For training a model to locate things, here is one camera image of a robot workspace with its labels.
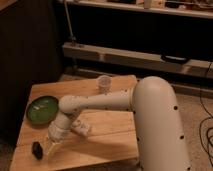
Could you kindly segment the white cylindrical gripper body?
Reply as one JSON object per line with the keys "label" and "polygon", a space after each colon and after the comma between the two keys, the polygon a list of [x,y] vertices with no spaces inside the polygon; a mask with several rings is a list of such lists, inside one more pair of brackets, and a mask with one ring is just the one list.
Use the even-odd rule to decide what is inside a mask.
{"label": "white cylindrical gripper body", "polygon": [[48,128],[48,138],[52,142],[62,141],[71,131],[86,137],[91,126],[78,118],[78,115],[67,116],[59,112]]}

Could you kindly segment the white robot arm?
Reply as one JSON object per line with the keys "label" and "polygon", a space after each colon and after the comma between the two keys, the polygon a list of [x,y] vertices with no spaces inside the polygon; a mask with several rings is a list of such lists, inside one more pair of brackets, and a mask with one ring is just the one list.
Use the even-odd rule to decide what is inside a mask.
{"label": "white robot arm", "polygon": [[130,111],[134,116],[141,171],[191,169],[177,98],[164,79],[148,76],[132,88],[93,96],[66,95],[50,123],[51,144],[62,141],[85,109]]}

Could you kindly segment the yellowish translucent gripper finger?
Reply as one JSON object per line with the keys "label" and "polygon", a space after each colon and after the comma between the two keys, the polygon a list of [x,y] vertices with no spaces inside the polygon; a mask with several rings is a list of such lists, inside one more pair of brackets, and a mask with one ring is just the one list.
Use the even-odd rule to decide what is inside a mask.
{"label": "yellowish translucent gripper finger", "polygon": [[61,146],[61,142],[54,142],[50,139],[45,141],[45,155],[51,156],[53,155]]}

